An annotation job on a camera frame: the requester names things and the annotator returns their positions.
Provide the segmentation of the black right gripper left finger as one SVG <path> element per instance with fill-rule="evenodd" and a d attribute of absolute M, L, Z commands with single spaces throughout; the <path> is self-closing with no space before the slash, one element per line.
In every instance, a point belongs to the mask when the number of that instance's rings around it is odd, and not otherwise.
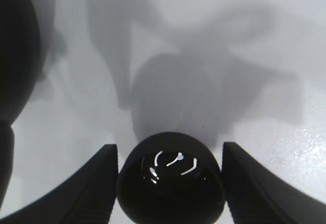
<path fill-rule="evenodd" d="M 1 223 L 109 223 L 117 177 L 117 146 L 104 145 L 65 182 Z"/>

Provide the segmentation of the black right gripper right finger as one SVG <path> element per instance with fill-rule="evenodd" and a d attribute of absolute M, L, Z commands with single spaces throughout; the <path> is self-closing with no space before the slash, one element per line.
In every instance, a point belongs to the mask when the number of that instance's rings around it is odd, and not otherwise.
<path fill-rule="evenodd" d="M 237 143 L 223 144 L 222 176 L 235 223 L 325 223 L 325 204 L 289 185 Z"/>

